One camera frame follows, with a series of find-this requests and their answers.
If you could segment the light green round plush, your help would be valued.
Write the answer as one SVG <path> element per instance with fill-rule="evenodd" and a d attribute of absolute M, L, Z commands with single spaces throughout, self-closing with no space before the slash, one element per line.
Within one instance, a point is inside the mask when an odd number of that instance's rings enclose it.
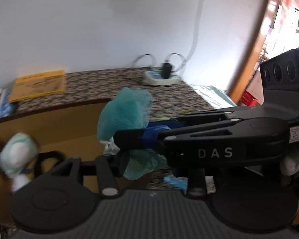
<path fill-rule="evenodd" d="M 23 171 L 38 152 L 36 143 L 25 133 L 15 134 L 0 152 L 0 169 L 11 180 L 13 193 L 30 183 Z"/>

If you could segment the black charger plug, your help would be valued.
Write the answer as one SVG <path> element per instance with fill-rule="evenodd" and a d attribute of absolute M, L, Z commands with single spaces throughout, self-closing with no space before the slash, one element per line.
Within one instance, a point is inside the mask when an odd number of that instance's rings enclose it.
<path fill-rule="evenodd" d="M 165 62 L 161 67 L 161 77 L 163 79 L 169 79 L 173 66 L 170 63 Z"/>

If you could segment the teal mesh bath sponge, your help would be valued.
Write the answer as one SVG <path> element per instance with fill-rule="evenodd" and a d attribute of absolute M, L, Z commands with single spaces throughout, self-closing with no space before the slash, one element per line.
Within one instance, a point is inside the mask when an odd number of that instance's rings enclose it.
<path fill-rule="evenodd" d="M 152 101 L 147 90 L 125 87 L 100 113 L 96 137 L 117 177 L 133 181 L 167 167 L 166 158 L 154 148 L 158 134 L 169 127 L 150 125 Z"/>

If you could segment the white power strip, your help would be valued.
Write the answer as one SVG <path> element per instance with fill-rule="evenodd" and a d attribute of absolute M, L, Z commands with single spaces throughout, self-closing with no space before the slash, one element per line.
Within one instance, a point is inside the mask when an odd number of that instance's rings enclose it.
<path fill-rule="evenodd" d="M 168 79 L 161 76 L 160 70 L 149 70 L 143 74 L 143 82 L 148 85 L 168 86 L 175 85 L 180 81 L 178 75 L 170 75 Z"/>

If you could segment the cardboard box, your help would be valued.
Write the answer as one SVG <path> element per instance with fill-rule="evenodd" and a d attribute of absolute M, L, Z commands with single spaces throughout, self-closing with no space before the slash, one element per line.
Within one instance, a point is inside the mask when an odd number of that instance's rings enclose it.
<path fill-rule="evenodd" d="M 66 158 L 95 159 L 104 151 L 96 138 L 96 127 L 102 109 L 109 99 L 96 99 L 49 109 L 16 114 L 0 120 L 0 151 L 19 132 L 28 134 L 40 152 L 60 151 Z M 13 223 L 8 204 L 10 180 L 0 171 L 0 224 Z"/>

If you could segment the yellow book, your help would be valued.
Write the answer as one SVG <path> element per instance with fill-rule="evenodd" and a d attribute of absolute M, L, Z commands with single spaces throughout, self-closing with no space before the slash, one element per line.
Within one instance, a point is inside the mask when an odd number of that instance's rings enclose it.
<path fill-rule="evenodd" d="M 65 92 L 65 70 L 25 75 L 15 79 L 9 102 Z"/>

